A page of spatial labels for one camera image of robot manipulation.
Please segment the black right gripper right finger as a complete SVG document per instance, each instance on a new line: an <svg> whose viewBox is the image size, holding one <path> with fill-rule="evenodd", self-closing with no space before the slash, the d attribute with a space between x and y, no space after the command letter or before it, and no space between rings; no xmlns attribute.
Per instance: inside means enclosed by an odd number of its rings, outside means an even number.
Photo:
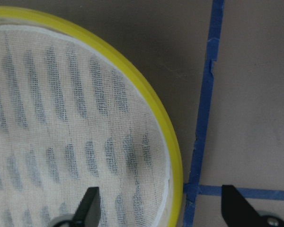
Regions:
<svg viewBox="0 0 284 227"><path fill-rule="evenodd" d="M233 185L222 186L222 217L229 227L284 227L274 215L260 215Z"/></svg>

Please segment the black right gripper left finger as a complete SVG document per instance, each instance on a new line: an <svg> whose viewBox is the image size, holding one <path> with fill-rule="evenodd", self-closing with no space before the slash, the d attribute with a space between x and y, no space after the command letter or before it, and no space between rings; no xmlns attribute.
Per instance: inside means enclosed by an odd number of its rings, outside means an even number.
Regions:
<svg viewBox="0 0 284 227"><path fill-rule="evenodd" d="M98 227L101 218L99 187L89 187L73 218L73 227Z"/></svg>

